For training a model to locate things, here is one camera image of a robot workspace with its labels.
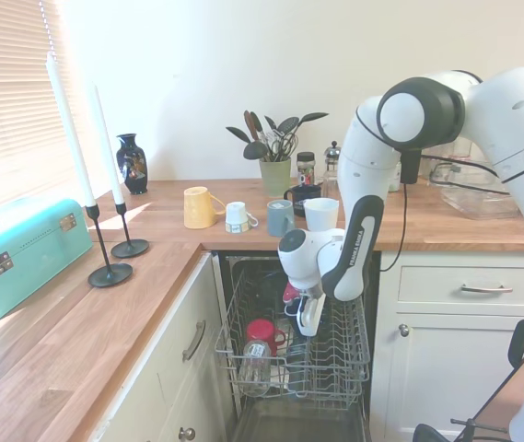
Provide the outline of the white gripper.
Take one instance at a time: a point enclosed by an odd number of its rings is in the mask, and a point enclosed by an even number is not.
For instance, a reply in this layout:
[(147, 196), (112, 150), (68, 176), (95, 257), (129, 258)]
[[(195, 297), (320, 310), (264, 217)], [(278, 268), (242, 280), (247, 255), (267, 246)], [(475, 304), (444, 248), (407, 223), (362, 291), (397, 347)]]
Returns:
[(325, 294), (320, 297), (302, 296), (300, 298), (297, 309), (297, 326), (303, 336), (317, 335), (325, 300)]

